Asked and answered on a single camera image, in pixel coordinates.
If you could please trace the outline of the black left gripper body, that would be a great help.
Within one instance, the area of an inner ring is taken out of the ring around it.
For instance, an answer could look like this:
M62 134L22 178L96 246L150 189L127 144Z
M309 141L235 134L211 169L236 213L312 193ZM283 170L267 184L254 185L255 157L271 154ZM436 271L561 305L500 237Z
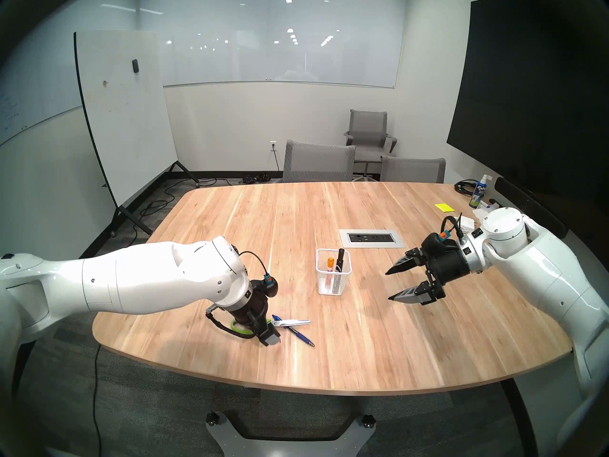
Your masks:
M231 329L231 334L241 338L248 338L251 335L255 335L255 317L266 316L268 310L268 298L265 292L254 289L252 292L248 291L248 293L250 296L243 298L243 301L240 302L242 305L240 305L239 308L237 308L237 305L234 305L229 310L230 314L235 319L235 322L248 327L251 330L251 334L246 334Z

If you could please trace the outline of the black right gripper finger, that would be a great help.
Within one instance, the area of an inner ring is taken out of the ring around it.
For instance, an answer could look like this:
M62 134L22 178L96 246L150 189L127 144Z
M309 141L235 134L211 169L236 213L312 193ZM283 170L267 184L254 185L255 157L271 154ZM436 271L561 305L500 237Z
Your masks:
M433 286L429 281L421 282L418 286L407 288L388 298L388 300L405 303L427 305L437 301Z
M406 251L401 258L395 261L385 275L406 272L410 269L424 266L425 264L426 259L422 254L421 249L411 249Z

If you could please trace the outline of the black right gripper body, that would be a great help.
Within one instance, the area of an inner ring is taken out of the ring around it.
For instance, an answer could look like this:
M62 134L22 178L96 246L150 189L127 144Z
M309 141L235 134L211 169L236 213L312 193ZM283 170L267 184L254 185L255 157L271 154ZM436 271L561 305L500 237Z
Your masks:
M429 253L425 250L422 252L427 276L427 281L424 283L429 284L426 290L429 298L421 301L421 304L428 305L445 298L444 286L446 283L470 274L470 268L459 249L440 253Z

